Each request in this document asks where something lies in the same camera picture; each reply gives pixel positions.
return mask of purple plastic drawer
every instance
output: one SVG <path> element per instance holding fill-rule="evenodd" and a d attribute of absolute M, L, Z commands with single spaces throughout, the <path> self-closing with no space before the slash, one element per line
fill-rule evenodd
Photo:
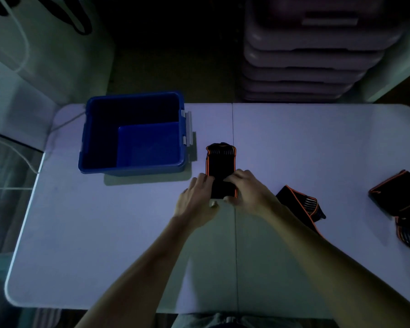
<path fill-rule="evenodd" d="M 322 82 L 259 82 L 246 77 L 241 78 L 241 87 L 256 93 L 315 93 L 343 94 L 353 84 L 325 84 Z"/>
<path fill-rule="evenodd" d="M 246 0 L 245 38 L 256 49 L 292 51 L 295 49 L 384 50 L 401 37 L 403 25 L 388 23 L 373 26 L 262 26 L 257 22 L 252 0 Z"/>
<path fill-rule="evenodd" d="M 258 68 L 243 61 L 241 71 L 249 79 L 279 82 L 284 80 L 301 82 L 354 83 L 366 74 L 366 71 L 333 70 L 316 68 Z"/>
<path fill-rule="evenodd" d="M 263 68 L 303 67 L 364 71 L 376 65 L 383 55 L 383 51 L 260 51 L 247 42 L 244 44 L 246 60 Z"/>
<path fill-rule="evenodd" d="M 308 94 L 308 93 L 255 93 L 240 90 L 243 100 L 257 102 L 306 102 L 321 103 L 333 102 L 340 98 L 340 94 Z"/>
<path fill-rule="evenodd" d="M 282 21 L 346 23 L 373 20 L 383 13 L 384 0 L 264 0 L 268 13 Z"/>

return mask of blue plastic bin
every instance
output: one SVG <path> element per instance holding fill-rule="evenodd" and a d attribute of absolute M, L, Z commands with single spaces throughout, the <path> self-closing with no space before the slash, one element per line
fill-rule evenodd
<path fill-rule="evenodd" d="M 86 115 L 82 173 L 131 176 L 184 170 L 190 138 L 180 93 L 93 97 Z"/>

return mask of black fabric with orange trim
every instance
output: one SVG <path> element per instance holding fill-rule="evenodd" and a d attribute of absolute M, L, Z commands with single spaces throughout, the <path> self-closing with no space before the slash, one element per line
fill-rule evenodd
<path fill-rule="evenodd" d="M 280 203 L 287 206 L 303 224 L 322 236 L 314 223 L 327 217 L 320 209 L 316 198 L 297 192 L 287 185 L 281 189 L 276 198 Z"/>
<path fill-rule="evenodd" d="M 214 143 L 207 148 L 206 174 L 214 176 L 212 199 L 223 199 L 231 196 L 237 197 L 237 189 L 234 184 L 223 180 L 235 171 L 235 156 L 237 150 L 227 143 Z"/>
<path fill-rule="evenodd" d="M 397 236 L 410 247 L 410 172 L 398 174 L 369 190 L 371 198 L 395 217 Z"/>

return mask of stacked plastic bin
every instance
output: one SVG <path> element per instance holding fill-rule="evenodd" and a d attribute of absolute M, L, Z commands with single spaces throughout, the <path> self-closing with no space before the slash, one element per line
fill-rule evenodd
<path fill-rule="evenodd" d="M 376 65 L 404 26 L 386 0 L 246 0 L 241 98 L 332 102 Z"/>

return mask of person's right hand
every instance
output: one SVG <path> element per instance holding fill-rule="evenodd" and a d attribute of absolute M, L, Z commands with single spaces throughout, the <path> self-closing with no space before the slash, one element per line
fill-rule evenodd
<path fill-rule="evenodd" d="M 224 179 L 238 188 L 242 198 L 225 197 L 224 201 L 245 209 L 248 213 L 266 217 L 276 206 L 281 206 L 272 192 L 249 171 L 237 169 Z"/>

